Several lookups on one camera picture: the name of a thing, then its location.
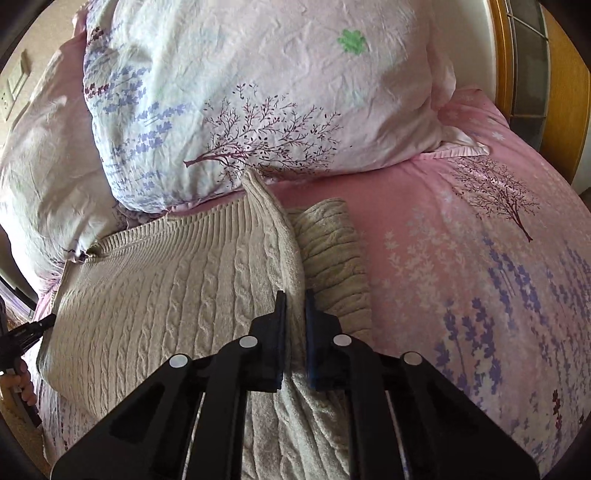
pillow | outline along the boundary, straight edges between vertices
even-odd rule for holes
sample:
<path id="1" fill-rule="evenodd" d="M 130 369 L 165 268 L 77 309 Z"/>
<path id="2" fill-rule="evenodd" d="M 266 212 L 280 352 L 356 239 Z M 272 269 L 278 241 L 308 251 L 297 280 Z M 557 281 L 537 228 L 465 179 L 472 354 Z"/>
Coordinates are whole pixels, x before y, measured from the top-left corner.
<path id="1" fill-rule="evenodd" d="M 39 295 L 61 278 L 67 260 L 126 227 L 82 95 L 82 29 L 79 18 L 76 36 L 50 60 L 0 156 L 0 225 Z"/>
<path id="2" fill-rule="evenodd" d="M 430 0 L 91 2 L 85 98 L 114 196 L 160 212 L 269 179 L 389 166 L 442 142 L 455 78 Z"/>

tree print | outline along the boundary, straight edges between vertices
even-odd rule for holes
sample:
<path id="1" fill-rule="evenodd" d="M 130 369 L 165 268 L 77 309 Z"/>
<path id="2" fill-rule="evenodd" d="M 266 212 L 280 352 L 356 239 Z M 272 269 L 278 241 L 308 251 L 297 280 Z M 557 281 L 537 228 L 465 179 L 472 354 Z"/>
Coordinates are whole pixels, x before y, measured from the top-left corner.
<path id="1" fill-rule="evenodd" d="M 533 240 L 521 216 L 524 213 L 533 215 L 540 206 L 525 184 L 515 178 L 506 165 L 480 156 L 454 159 L 453 167 L 453 177 L 461 183 L 461 186 L 454 186 L 457 195 L 471 207 L 483 210 L 488 217 L 497 215 L 513 220 L 527 241 Z"/>
<path id="2" fill-rule="evenodd" d="M 211 129 L 205 152 L 190 167 L 203 161 L 217 161 L 232 185 L 247 167 L 266 177 L 294 177 L 327 170 L 339 141 L 333 135 L 339 113 L 326 113 L 313 105 L 299 113 L 287 95 L 256 100 L 256 84 L 237 85 L 233 97 L 219 107 L 205 103 L 204 124 Z"/>
<path id="3" fill-rule="evenodd" d="M 345 53 L 354 53 L 355 55 L 361 55 L 367 46 L 365 37 L 359 30 L 354 32 L 343 30 L 343 36 L 337 38 L 337 42 L 343 46 Z"/>

pink duvet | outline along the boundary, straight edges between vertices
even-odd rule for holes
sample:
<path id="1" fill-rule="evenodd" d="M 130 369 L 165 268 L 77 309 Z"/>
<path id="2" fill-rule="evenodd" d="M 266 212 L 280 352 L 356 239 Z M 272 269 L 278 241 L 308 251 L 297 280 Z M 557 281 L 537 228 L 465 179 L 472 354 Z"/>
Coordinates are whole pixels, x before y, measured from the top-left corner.
<path id="1" fill-rule="evenodd" d="M 347 200 L 365 249 L 377 350 L 423 354 L 545 473 L 591 410 L 591 215 L 481 91 L 456 92 L 440 119 L 490 155 L 423 154 L 274 191 L 285 207 Z M 67 445 L 57 437 L 74 442 L 92 421 L 69 425 L 80 415 L 48 389 L 41 403 L 64 410 L 56 424 L 53 409 L 41 409 L 61 455 Z"/>

floral pillowcase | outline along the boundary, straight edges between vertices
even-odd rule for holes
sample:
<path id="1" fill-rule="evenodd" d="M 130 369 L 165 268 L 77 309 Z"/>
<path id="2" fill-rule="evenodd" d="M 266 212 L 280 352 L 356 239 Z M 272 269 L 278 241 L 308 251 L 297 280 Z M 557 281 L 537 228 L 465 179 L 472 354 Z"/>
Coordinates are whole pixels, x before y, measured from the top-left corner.
<path id="1" fill-rule="evenodd" d="M 487 152 L 437 119 L 455 78 L 430 0 L 97 0 L 87 24 L 95 141 L 131 210 L 226 194 L 245 167 L 272 181 L 374 170 L 444 141 Z"/>

wall socket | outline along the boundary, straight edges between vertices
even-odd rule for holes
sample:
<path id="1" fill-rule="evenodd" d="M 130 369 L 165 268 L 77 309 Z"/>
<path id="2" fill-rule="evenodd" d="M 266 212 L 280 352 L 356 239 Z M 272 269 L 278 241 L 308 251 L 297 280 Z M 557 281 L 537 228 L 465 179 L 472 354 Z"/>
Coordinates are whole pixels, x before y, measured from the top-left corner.
<path id="1" fill-rule="evenodd" d="M 29 68 L 27 64 L 26 50 L 21 53 L 21 58 L 12 69 L 8 76 L 8 88 L 12 94 L 12 100 L 16 103 L 18 94 L 21 93 L 22 86 L 29 78 Z"/>
<path id="2" fill-rule="evenodd" d="M 0 113 L 5 121 L 8 119 L 13 105 L 14 98 L 12 98 L 10 87 L 8 86 L 8 82 L 4 81 L 0 83 Z"/>

